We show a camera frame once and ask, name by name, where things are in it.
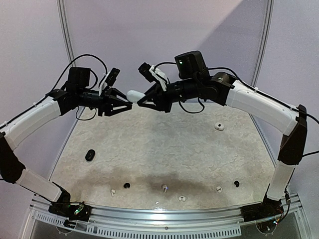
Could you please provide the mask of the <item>white oval charging case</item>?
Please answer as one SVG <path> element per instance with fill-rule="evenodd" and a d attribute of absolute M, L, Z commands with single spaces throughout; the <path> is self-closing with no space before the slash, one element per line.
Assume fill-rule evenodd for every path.
<path fill-rule="evenodd" d="M 127 100 L 131 103 L 137 103 L 140 99 L 145 96 L 144 93 L 136 91 L 136 90 L 129 90 L 126 94 Z"/>

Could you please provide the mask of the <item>white square charging case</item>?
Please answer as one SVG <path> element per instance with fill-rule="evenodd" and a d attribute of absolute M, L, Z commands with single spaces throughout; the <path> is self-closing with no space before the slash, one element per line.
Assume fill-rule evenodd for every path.
<path fill-rule="evenodd" d="M 218 131 L 223 131 L 224 130 L 224 124 L 219 123 L 219 122 L 217 122 L 214 127 Z"/>

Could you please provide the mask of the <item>white round earbud front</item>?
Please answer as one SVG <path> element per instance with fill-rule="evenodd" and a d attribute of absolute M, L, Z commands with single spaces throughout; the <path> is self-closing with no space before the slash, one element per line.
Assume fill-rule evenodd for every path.
<path fill-rule="evenodd" d="M 178 200 L 180 202 L 185 202 L 186 201 L 186 197 L 185 196 L 179 196 Z"/>

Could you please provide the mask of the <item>white round earbud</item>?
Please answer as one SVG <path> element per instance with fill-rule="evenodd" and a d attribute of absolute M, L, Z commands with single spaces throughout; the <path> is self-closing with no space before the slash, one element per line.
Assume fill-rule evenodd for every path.
<path fill-rule="evenodd" d="M 180 202 L 185 202 L 186 201 L 186 197 L 185 196 L 179 196 L 178 200 Z"/>
<path fill-rule="evenodd" d="M 218 193 L 221 193 L 221 192 L 222 192 L 222 188 L 221 188 L 220 186 L 218 186 L 218 187 L 216 187 L 216 191 L 217 191 Z"/>

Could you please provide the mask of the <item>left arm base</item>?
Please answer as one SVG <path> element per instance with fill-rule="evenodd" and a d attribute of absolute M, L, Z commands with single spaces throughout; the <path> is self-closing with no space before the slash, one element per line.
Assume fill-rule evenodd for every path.
<path fill-rule="evenodd" d="M 71 203 L 69 199 L 59 199 L 57 202 L 52 202 L 48 211 L 52 214 L 66 217 L 70 221 L 89 221 L 92 207 L 84 202 Z"/>

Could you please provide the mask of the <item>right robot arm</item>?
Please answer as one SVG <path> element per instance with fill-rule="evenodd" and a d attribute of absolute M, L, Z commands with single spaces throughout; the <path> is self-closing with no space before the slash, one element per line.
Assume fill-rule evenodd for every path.
<path fill-rule="evenodd" d="M 310 118 L 307 109 L 288 105 L 248 85 L 229 68 L 218 67 L 218 73 L 211 76 L 211 69 L 198 50 L 175 56 L 173 64 L 180 78 L 173 83 L 159 69 L 160 64 L 143 63 L 138 68 L 147 81 L 154 83 L 145 93 L 138 94 L 138 106 L 169 113 L 173 103 L 181 105 L 197 99 L 201 104 L 209 100 L 254 115 L 282 133 L 278 164 L 263 202 L 258 205 L 260 216 L 268 217 L 286 194 L 296 166 L 307 156 L 304 153 Z"/>

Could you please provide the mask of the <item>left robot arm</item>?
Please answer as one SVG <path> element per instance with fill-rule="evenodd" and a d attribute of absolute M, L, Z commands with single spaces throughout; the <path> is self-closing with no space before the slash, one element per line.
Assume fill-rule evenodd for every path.
<path fill-rule="evenodd" d="M 0 175 L 11 184 L 28 189 L 50 202 L 63 216 L 74 212 L 74 205 L 65 196 L 67 193 L 58 185 L 27 169 L 14 150 L 32 133 L 46 123 L 65 115 L 76 107 L 96 109 L 98 116 L 113 116 L 131 110 L 132 103 L 126 96 L 113 88 L 120 70 L 112 68 L 101 82 L 97 91 L 90 89 L 91 69 L 72 67 L 68 80 L 62 89 L 54 89 L 46 94 L 45 99 L 35 104 L 21 116 L 6 124 L 0 133 Z"/>

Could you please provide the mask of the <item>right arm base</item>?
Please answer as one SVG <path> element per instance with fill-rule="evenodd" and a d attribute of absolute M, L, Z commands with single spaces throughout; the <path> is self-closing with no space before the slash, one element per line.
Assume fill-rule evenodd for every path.
<path fill-rule="evenodd" d="M 240 212 L 244 222 L 251 222 L 278 215 L 283 216 L 284 208 L 281 200 L 275 201 L 265 197 L 260 203 L 242 206 Z"/>

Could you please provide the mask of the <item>black oval charging case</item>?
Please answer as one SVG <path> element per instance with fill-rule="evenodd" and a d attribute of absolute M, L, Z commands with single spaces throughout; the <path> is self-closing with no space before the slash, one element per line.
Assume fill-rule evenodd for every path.
<path fill-rule="evenodd" d="M 95 155 L 96 155 L 95 150 L 89 149 L 89 150 L 87 151 L 86 155 L 85 155 L 85 160 L 86 160 L 87 162 L 92 162 L 93 159 L 94 159 L 94 157 L 95 157 Z"/>

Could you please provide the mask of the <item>left aluminium frame post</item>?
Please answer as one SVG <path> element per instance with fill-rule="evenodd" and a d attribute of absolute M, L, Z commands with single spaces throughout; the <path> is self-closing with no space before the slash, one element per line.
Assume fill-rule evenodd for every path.
<path fill-rule="evenodd" d="M 68 27 L 67 21 L 67 12 L 66 12 L 66 5 L 64 0 L 57 0 L 57 8 L 59 14 L 59 21 L 62 30 L 62 37 L 65 45 L 66 54 L 68 60 L 71 62 L 74 58 L 74 51 L 71 42 L 71 36 Z"/>

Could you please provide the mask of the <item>aluminium frame post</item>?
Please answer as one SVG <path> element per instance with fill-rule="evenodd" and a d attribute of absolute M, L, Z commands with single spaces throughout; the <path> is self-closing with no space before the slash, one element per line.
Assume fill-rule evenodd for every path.
<path fill-rule="evenodd" d="M 262 31 L 261 31 L 261 38 L 259 43 L 259 50 L 257 54 L 257 60 L 254 67 L 253 77 L 251 85 L 255 87 L 257 85 L 258 77 L 261 71 L 266 46 L 267 46 L 267 40 L 270 32 L 271 27 L 271 20 L 272 20 L 272 13 L 273 13 L 273 7 L 274 7 L 274 1 L 273 0 L 267 0 L 266 1 L 266 8 L 265 8 L 265 14 L 264 14 L 264 20 L 262 25 Z"/>
<path fill-rule="evenodd" d="M 59 14 L 59 21 L 62 30 L 62 37 L 65 45 L 66 54 L 68 60 L 71 62 L 74 58 L 74 51 L 71 42 L 71 36 L 68 27 L 67 21 L 67 12 L 66 12 L 66 5 L 64 0 L 57 0 L 57 8 Z"/>

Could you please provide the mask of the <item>aluminium front rail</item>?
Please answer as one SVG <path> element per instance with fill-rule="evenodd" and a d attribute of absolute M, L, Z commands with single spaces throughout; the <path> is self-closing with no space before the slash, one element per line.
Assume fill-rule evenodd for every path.
<path fill-rule="evenodd" d="M 243 206 L 206 210 L 137 210 L 93 206 L 88 221 L 51 214 L 49 203 L 34 196 L 22 229 L 23 239 L 310 239 L 297 194 L 284 205 L 285 218 L 251 220 Z"/>

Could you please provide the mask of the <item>right aluminium frame post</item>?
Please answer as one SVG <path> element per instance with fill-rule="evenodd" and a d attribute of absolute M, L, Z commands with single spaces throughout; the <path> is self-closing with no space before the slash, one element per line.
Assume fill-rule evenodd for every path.
<path fill-rule="evenodd" d="M 251 85 L 255 87 L 257 85 L 258 77 L 261 71 L 266 46 L 267 46 L 267 40 L 270 32 L 271 27 L 271 20 L 272 20 L 272 13 L 273 13 L 273 7 L 274 7 L 274 1 L 273 0 L 267 0 L 266 1 L 266 8 L 265 8 L 265 14 L 264 14 L 264 20 L 262 25 L 262 31 L 261 31 L 261 38 L 259 43 L 259 50 L 257 54 L 257 60 L 254 67 L 253 77 Z"/>

